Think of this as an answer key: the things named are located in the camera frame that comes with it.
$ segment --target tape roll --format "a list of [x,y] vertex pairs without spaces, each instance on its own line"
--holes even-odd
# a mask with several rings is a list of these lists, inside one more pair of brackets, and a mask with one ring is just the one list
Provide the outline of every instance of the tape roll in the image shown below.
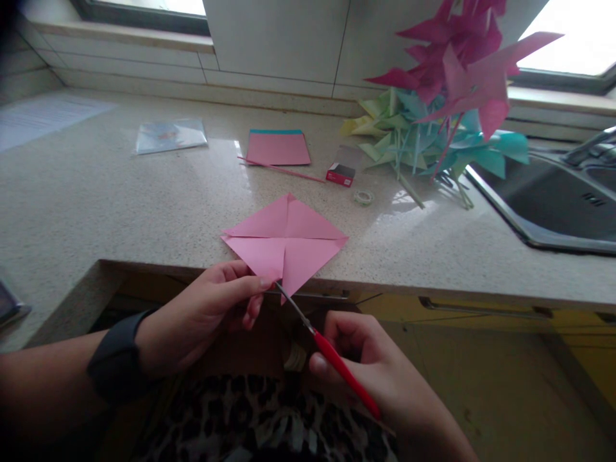
[[363,207],[367,207],[374,200],[374,194],[372,194],[370,191],[366,191],[365,189],[361,189],[353,194],[353,198],[358,204],[362,205]]

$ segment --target countertop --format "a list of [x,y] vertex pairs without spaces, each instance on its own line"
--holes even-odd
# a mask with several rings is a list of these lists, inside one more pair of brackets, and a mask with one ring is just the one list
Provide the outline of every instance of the countertop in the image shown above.
[[[350,237],[317,286],[616,312],[616,260],[527,247],[472,186],[467,211],[414,179],[421,210],[388,166],[347,189],[236,158],[250,129],[301,129],[312,164],[295,169],[324,178],[338,145],[363,141],[341,137],[338,117],[70,91],[118,107],[0,153],[1,273],[33,306],[0,350],[86,332],[121,281],[100,261],[170,272],[235,258],[221,231],[287,193]],[[134,154],[141,123],[185,117],[203,119],[207,147]],[[374,203],[354,203],[356,189]]]

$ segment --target red scissors handle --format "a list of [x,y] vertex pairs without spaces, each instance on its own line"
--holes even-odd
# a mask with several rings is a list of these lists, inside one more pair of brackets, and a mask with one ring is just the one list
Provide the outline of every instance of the red scissors handle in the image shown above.
[[366,406],[367,410],[369,410],[370,414],[372,414],[374,419],[380,421],[381,411],[374,402],[374,399],[372,399],[368,392],[361,386],[355,376],[351,374],[351,371],[347,368],[345,362],[342,361],[342,358],[340,358],[340,355],[334,349],[332,344],[329,343],[327,339],[323,337],[316,329],[314,330],[314,341],[321,350],[321,353],[323,353],[323,356],[325,356],[334,369],[336,369],[340,376],[342,376],[345,382],[348,383],[348,385],[353,389],[364,406]]

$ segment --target faucet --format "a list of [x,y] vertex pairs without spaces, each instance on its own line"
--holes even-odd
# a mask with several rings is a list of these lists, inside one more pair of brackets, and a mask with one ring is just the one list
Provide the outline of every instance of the faucet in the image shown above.
[[584,160],[590,157],[590,154],[588,153],[590,148],[609,140],[614,135],[616,135],[616,126],[606,128],[598,135],[593,136],[585,143],[580,144],[574,150],[571,150],[567,154],[564,154],[563,161],[571,166],[578,167]]

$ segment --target black wristband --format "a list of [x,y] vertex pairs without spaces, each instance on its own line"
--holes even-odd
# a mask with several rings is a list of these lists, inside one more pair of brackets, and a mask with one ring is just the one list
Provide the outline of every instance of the black wristband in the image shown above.
[[136,314],[114,325],[88,364],[96,393],[112,406],[145,395],[154,383],[141,370],[135,336],[141,321],[155,311]]

